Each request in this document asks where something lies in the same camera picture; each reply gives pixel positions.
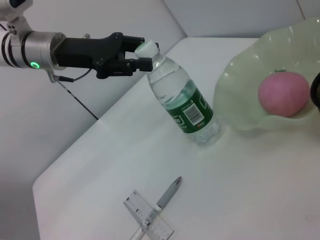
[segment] pink ball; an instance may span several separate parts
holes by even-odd
[[[270,114],[290,117],[308,103],[310,88],[306,79],[295,72],[277,72],[267,76],[258,90],[262,107]]]

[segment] green indicator light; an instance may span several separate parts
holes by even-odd
[[[40,65],[38,63],[36,63],[35,61],[30,63],[31,67],[35,68],[35,69],[39,69]]]

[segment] bottle cap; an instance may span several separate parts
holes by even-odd
[[[148,40],[142,43],[134,51],[136,57],[139,58],[153,58],[159,52],[159,48],[154,41]]]

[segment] barcode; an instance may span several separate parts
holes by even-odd
[[[200,123],[205,117],[200,112],[197,105],[192,104],[190,107],[188,107],[186,110],[183,111],[186,117],[190,120],[192,125],[197,125]]]

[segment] robotic arm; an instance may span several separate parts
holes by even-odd
[[[23,16],[32,4],[33,0],[0,0],[0,21],[8,22],[8,31],[0,31],[0,66],[44,69],[51,76],[66,67],[94,69],[98,79],[153,70],[150,58],[125,59],[144,38],[120,32],[103,39],[67,38],[60,32],[33,31]]]

